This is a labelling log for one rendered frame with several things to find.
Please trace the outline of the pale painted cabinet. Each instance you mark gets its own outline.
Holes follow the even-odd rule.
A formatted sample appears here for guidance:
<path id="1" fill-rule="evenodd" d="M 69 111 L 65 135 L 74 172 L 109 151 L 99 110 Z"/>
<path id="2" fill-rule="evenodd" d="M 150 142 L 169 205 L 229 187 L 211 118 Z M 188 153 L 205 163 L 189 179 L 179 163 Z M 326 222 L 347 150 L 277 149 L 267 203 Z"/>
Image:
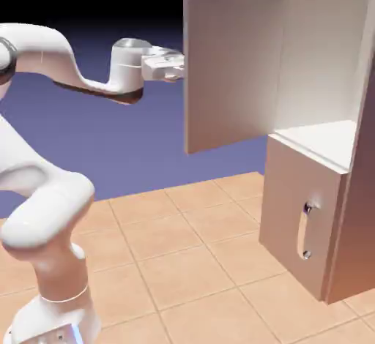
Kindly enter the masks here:
<path id="1" fill-rule="evenodd" d="M 375 0 L 285 0 L 273 131 L 347 173 L 328 304 L 375 288 Z"/>

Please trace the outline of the short pale cabinet door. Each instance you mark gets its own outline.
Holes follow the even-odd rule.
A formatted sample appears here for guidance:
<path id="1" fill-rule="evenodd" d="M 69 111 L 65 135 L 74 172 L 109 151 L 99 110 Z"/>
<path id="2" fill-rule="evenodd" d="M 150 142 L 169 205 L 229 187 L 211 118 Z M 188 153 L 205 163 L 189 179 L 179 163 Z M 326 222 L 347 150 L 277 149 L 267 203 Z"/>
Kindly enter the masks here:
<path id="1" fill-rule="evenodd" d="M 327 300 L 338 221 L 347 173 L 321 157 L 313 158 L 278 136 L 267 140 L 267 161 L 259 241 L 314 297 Z M 311 213 L 306 247 L 297 254 L 297 231 L 306 201 L 320 209 Z"/>

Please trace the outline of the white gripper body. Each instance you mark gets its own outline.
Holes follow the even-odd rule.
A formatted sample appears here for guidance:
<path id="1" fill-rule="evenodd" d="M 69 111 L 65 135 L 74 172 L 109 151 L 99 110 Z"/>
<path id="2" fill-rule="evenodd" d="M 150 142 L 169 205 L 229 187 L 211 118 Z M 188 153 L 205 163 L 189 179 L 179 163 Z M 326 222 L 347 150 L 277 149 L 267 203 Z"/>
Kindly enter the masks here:
<path id="1" fill-rule="evenodd" d="M 180 53 L 145 56 L 141 74 L 145 81 L 177 81 L 185 76 L 185 57 Z"/>

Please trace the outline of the tall pale cabinet door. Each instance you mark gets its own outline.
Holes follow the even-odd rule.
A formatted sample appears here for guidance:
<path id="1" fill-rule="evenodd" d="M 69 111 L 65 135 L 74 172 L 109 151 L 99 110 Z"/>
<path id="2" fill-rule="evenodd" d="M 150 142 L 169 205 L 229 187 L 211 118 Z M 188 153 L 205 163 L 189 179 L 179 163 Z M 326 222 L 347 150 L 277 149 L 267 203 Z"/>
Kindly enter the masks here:
<path id="1" fill-rule="evenodd" d="M 183 0 L 185 151 L 275 126 L 284 0 Z"/>

